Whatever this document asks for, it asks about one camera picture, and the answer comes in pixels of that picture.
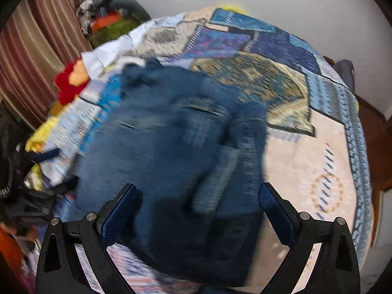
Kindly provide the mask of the orange sleeve forearm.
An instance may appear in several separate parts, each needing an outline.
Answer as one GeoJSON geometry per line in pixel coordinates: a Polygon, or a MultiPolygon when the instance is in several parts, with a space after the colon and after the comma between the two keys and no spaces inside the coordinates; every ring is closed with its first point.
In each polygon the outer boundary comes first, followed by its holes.
{"type": "Polygon", "coordinates": [[[1,228],[0,231],[1,238],[1,254],[3,255],[5,261],[10,267],[11,271],[15,275],[18,281],[21,280],[22,276],[22,260],[23,252],[17,241],[8,234],[4,229],[1,228]]]}

